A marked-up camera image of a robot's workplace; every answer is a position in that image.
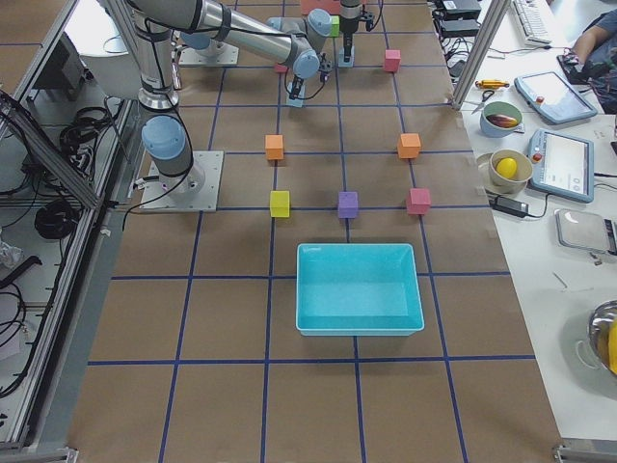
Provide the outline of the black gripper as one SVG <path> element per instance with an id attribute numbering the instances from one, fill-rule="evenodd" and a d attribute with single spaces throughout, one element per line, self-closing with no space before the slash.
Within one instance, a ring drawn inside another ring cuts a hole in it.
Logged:
<path id="1" fill-rule="evenodd" d="M 374 22 L 374 14 L 366 9 L 364 4 L 341 4 L 339 7 L 339 30 L 343 35 L 342 63 L 354 62 L 353 34 L 358 32 L 364 22 L 370 29 Z"/>
<path id="2" fill-rule="evenodd" d="M 302 52 L 293 62 L 293 80 L 287 90 L 289 96 L 299 96 L 304 88 L 305 81 L 318 75 L 324 84 L 332 71 L 332 62 L 325 53 Z"/>

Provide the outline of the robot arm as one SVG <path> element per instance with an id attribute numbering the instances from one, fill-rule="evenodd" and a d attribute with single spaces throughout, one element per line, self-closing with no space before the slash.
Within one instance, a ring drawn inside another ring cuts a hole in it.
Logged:
<path id="1" fill-rule="evenodd" d="M 326 77 L 331 69 L 322 48 L 332 32 L 332 18 L 321 9 L 305 17 L 273 17 L 262 23 L 217 1 L 132 1 L 129 5 L 141 73 L 138 101 L 146 112 L 142 142 L 158 170 L 159 198 L 187 199 L 205 181 L 178 112 L 173 34 L 207 61 L 238 48 L 287 67 L 293 73 L 293 99 L 300 98 L 307 79 Z"/>
<path id="2" fill-rule="evenodd" d="M 381 20 L 363 1 L 303 1 L 299 16 L 274 16 L 261 23 L 238 11 L 219 7 L 219 22 L 182 32 L 185 45 L 208 59 L 237 48 L 274 63 L 307 66 L 318 62 L 327 38 L 341 36 L 336 62 L 351 67 L 355 60 L 354 36 L 361 25 L 370 32 Z"/>

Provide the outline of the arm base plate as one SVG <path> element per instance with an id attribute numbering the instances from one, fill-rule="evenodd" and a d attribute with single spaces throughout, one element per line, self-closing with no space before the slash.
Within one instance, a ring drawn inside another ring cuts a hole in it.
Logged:
<path id="1" fill-rule="evenodd" d="M 205 49 L 188 47 L 180 53 L 179 65 L 186 68 L 235 67 L 238 57 L 239 49 L 226 43 Z"/>
<path id="2" fill-rule="evenodd" d="M 222 150 L 197 150 L 188 177 L 173 189 L 168 177 L 160 177 L 154 162 L 148 174 L 156 179 L 143 188 L 140 209 L 152 212 L 215 212 L 218 205 L 225 153 Z"/>

